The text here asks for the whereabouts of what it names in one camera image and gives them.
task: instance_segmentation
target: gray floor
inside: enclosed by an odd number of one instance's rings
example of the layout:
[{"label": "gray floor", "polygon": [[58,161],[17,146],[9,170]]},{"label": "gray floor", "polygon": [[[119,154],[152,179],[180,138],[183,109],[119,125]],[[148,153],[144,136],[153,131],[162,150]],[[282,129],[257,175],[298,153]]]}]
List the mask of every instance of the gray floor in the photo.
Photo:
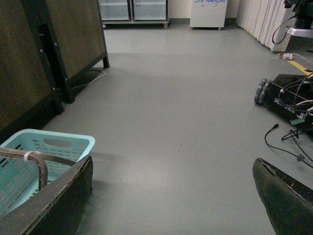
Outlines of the gray floor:
[{"label": "gray floor", "polygon": [[[93,192],[78,235],[274,235],[252,177],[262,157],[313,187],[268,140],[291,128],[257,107],[263,78],[302,74],[235,25],[109,29],[111,67],[46,130],[94,136]],[[312,143],[301,143],[312,151]]]}]

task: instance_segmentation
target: wheel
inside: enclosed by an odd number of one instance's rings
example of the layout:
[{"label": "wheel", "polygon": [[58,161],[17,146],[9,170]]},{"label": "wheel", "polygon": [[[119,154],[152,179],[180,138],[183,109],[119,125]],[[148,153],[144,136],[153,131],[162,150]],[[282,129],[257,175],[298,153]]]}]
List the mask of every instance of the wheel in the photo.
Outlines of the wheel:
[{"label": "wheel", "polygon": [[256,94],[254,96],[254,103],[257,105],[263,105],[265,103],[266,97],[268,95],[268,90],[272,81],[263,79],[258,88],[256,89]]}]

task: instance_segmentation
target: cable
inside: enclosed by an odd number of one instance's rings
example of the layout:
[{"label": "cable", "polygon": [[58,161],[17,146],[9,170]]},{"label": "cable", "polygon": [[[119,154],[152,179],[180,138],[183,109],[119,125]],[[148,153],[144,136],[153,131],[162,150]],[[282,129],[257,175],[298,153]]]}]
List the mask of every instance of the cable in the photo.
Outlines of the cable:
[{"label": "cable", "polygon": [[289,152],[289,151],[287,151],[287,150],[284,150],[284,149],[282,149],[282,148],[277,148],[277,147],[275,147],[275,146],[269,144],[269,142],[267,141],[267,136],[268,136],[268,134],[269,134],[272,130],[276,129],[278,126],[279,126],[278,123],[275,124],[275,125],[265,134],[265,136],[264,136],[264,141],[265,141],[266,145],[267,145],[268,147],[271,147],[271,148],[274,148],[274,149],[277,149],[277,150],[280,150],[280,151],[289,153],[289,154],[291,154],[291,155],[297,157],[297,155],[295,155],[295,154],[293,154],[293,153],[291,153],[291,152]]},{"label": "cable", "polygon": [[312,62],[311,60],[308,60],[307,58],[305,58],[305,57],[302,56],[302,55],[299,55],[299,54],[293,54],[293,55],[297,55],[297,56],[301,57],[302,59],[304,59],[304,60],[310,62],[311,64],[313,64],[313,62]]},{"label": "cable", "polygon": [[[279,102],[280,102],[282,105],[284,105],[285,107],[287,107],[287,108],[293,109],[293,110],[298,111],[298,112],[307,113],[307,112],[308,112],[307,109],[306,109],[306,110],[302,110],[302,109],[297,109],[297,108],[296,108],[296,106],[299,106],[299,105],[295,104],[295,100],[296,100],[297,97],[298,97],[298,93],[299,93],[299,90],[300,90],[301,86],[302,86],[303,84],[310,84],[310,83],[312,83],[311,81],[307,81],[308,79],[311,79],[312,74],[310,74],[310,75],[308,75],[308,76],[306,76],[306,77],[304,77],[304,78],[302,78],[302,79],[300,79],[300,80],[291,82],[291,83],[289,83],[288,85],[286,85],[284,88],[282,88],[281,91],[280,91],[280,93],[279,93],[279,95],[278,95],[278,100],[279,100]],[[296,91],[296,94],[295,94],[295,97],[294,97],[294,100],[293,100],[293,105],[291,105],[291,104],[289,105],[289,104],[285,103],[285,102],[282,100],[282,97],[281,97],[282,94],[283,94],[285,91],[289,90],[290,88],[297,87],[297,86],[298,86],[298,89],[297,89],[297,91]]]},{"label": "cable", "polygon": [[287,31],[288,31],[290,28],[292,28],[292,26],[288,27],[288,29],[287,29],[286,32],[285,32],[285,35],[284,35],[283,39],[280,40],[279,42],[276,43],[276,42],[274,41],[274,36],[275,36],[276,32],[279,30],[279,28],[280,28],[281,26],[283,26],[284,23],[290,21],[292,18],[295,18],[295,17],[297,17],[297,16],[298,16],[298,14],[296,14],[296,15],[290,17],[288,20],[284,21],[280,26],[278,26],[278,28],[273,32],[273,35],[272,35],[272,43],[273,43],[273,44],[275,44],[275,45],[280,44],[280,43],[285,39],[285,37],[286,37],[286,35],[287,35]]},{"label": "cable", "polygon": [[294,141],[295,144],[298,146],[298,148],[301,150],[301,152],[303,152],[303,154],[304,154],[305,156],[307,156],[307,158],[308,158],[311,162],[313,162],[313,160],[309,157],[309,155],[300,147],[298,141],[294,138],[294,135],[293,135],[293,134],[294,134],[294,131],[293,131],[293,130],[290,130],[289,132],[291,133],[291,137],[292,137],[293,141]]},{"label": "cable", "polygon": [[277,147],[275,147],[275,146],[273,146],[273,145],[271,145],[271,144],[268,143],[268,141],[267,141],[267,136],[268,136],[268,134],[269,134],[272,130],[276,129],[278,126],[279,126],[278,123],[275,124],[275,125],[265,134],[265,136],[264,136],[264,141],[265,141],[266,145],[267,145],[268,147],[271,147],[271,148],[274,148],[274,149],[277,149],[277,150],[286,152],[286,153],[288,153],[288,154],[290,154],[290,155],[293,155],[294,157],[297,158],[297,160],[298,160],[299,162],[303,162],[303,163],[306,164],[308,167],[310,167],[311,169],[313,169],[313,166],[312,166],[312,165],[310,165],[309,163],[307,163],[306,161],[304,161],[304,157],[303,157],[301,154],[295,155],[294,153],[291,153],[291,152],[289,152],[289,151],[287,151],[287,150],[284,150],[284,149],[282,149],[282,148],[277,148]]},{"label": "cable", "polygon": [[[302,129],[302,132],[300,132],[300,133],[299,133],[299,130],[296,129],[293,134],[294,134],[294,136],[296,136],[297,138],[299,138],[300,135],[306,134],[306,133],[309,132],[309,131],[312,131],[312,129]],[[285,140],[287,140],[287,139],[289,139],[289,138],[291,138],[291,137],[292,137],[291,134],[288,133],[288,134],[285,134],[285,135],[281,138],[281,140],[282,140],[282,141],[285,141]]]},{"label": "cable", "polygon": [[91,69],[89,71],[97,71],[97,72],[101,72],[103,73],[102,75],[96,77],[94,80],[92,80],[91,82],[87,83],[87,84],[83,84],[83,85],[79,85],[79,86],[75,86],[75,87],[72,87],[72,89],[76,89],[76,88],[79,88],[79,87],[85,87],[85,86],[88,86],[96,81],[98,81],[100,78],[103,78],[104,76],[106,76],[106,73],[103,72],[102,70],[96,70],[96,69]]}]

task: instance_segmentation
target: white cabinet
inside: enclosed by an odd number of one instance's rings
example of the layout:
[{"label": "white cabinet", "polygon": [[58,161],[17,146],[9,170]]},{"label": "white cabinet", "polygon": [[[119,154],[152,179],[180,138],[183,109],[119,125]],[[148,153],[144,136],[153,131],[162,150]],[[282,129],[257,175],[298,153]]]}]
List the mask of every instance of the white cabinet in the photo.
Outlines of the white cabinet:
[{"label": "white cabinet", "polygon": [[227,0],[192,0],[190,27],[224,27]]},{"label": "white cabinet", "polygon": [[164,24],[168,27],[168,0],[99,0],[103,25]]}]

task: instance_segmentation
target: glass door refrigerator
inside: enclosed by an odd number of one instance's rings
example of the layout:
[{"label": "glass door refrigerator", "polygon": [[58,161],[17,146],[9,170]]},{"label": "glass door refrigerator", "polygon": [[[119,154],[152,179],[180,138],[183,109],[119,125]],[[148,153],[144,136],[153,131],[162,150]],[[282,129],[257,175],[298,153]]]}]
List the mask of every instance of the glass door refrigerator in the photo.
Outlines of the glass door refrigerator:
[{"label": "glass door refrigerator", "polygon": [[128,0],[99,0],[103,21],[130,21],[130,2]]},{"label": "glass door refrigerator", "polygon": [[99,0],[102,23],[164,24],[168,28],[168,0]]}]

